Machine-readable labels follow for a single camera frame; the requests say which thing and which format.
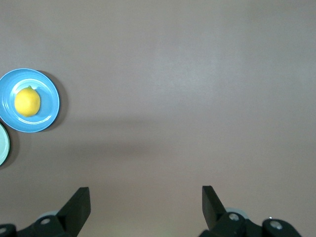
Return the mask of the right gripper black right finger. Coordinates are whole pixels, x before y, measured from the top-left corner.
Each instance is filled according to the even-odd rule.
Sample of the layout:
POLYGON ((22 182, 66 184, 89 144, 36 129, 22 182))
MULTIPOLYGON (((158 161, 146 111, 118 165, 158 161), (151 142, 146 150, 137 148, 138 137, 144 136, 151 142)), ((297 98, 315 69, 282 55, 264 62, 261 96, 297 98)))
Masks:
POLYGON ((288 222, 266 219, 262 225, 236 211, 227 211, 212 186, 202 187, 202 212, 208 226, 201 237, 299 237, 288 222))

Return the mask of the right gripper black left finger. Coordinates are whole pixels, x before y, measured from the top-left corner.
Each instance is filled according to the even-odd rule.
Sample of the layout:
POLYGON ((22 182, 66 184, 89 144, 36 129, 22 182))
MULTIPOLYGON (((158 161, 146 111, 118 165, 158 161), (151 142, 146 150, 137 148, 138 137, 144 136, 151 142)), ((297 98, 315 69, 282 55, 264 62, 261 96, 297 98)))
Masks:
POLYGON ((76 237, 90 213, 89 188, 81 187, 55 215, 43 216, 19 231, 14 224, 1 224, 0 235, 2 237, 76 237))

